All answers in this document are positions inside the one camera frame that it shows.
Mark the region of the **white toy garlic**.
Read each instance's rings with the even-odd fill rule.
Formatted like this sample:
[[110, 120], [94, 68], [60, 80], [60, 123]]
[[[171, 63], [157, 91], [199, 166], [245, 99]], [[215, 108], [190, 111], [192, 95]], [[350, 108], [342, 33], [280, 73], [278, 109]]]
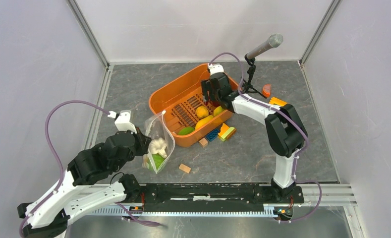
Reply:
[[162, 157], [167, 157], [167, 142], [163, 138], [153, 139], [149, 144], [150, 154], [160, 154]]

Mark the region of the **green toy lettuce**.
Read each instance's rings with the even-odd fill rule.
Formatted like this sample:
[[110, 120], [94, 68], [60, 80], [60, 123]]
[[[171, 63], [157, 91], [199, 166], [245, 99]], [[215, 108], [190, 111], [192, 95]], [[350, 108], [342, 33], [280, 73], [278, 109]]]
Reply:
[[162, 157], [160, 154], [153, 154], [152, 155], [152, 158], [155, 162], [155, 168], [156, 170], [158, 171], [159, 170], [159, 167], [160, 165], [163, 163], [163, 161], [165, 160], [164, 157]]

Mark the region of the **orange plastic basket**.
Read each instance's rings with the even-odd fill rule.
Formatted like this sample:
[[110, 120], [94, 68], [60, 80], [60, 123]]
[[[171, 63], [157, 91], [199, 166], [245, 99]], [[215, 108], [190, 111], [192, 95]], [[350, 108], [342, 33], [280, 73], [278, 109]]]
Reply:
[[182, 129], [195, 127], [199, 121], [196, 109], [205, 105], [201, 82], [209, 77], [207, 64], [201, 64], [158, 89], [149, 98], [149, 107], [154, 114], [166, 112], [166, 126], [178, 146], [189, 147], [197, 143], [233, 116], [232, 112], [225, 110], [194, 132], [178, 135]]

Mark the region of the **polka dot zip top bag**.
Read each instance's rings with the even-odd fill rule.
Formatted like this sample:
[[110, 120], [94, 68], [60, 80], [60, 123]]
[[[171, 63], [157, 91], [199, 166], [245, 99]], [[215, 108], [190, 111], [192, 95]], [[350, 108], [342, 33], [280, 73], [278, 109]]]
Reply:
[[144, 128], [144, 134], [152, 140], [148, 153], [143, 156], [142, 166], [158, 174], [175, 149], [175, 139], [166, 125], [166, 110], [147, 119]]

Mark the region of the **yellow toy bell pepper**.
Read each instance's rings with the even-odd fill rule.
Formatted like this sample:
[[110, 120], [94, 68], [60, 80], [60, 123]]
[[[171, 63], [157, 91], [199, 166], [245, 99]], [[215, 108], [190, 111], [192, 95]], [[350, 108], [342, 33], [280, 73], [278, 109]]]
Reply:
[[142, 167], [145, 169], [150, 169], [150, 161], [148, 155], [143, 156]]

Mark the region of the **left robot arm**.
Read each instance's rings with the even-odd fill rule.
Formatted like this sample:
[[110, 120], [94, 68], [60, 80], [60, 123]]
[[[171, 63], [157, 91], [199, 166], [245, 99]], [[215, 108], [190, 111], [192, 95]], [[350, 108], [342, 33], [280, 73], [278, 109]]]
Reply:
[[23, 238], [54, 238], [81, 217], [112, 203], [138, 202], [141, 186], [136, 177], [124, 174], [107, 188], [77, 199], [75, 196], [118, 172], [136, 156], [148, 153], [151, 138], [139, 129], [119, 131], [68, 164], [61, 178], [41, 198], [17, 207]]

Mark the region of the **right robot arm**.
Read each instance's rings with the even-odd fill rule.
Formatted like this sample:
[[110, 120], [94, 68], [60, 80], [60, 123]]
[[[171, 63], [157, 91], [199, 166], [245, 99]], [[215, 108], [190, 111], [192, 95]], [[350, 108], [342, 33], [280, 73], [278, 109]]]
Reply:
[[276, 154], [276, 170], [272, 178], [272, 198], [285, 202], [296, 186], [296, 165], [299, 154], [308, 143], [307, 132], [296, 109], [290, 105], [273, 106], [233, 90], [230, 78], [223, 72], [214, 73], [201, 82], [204, 100], [215, 103], [235, 114], [262, 123], [270, 147]]

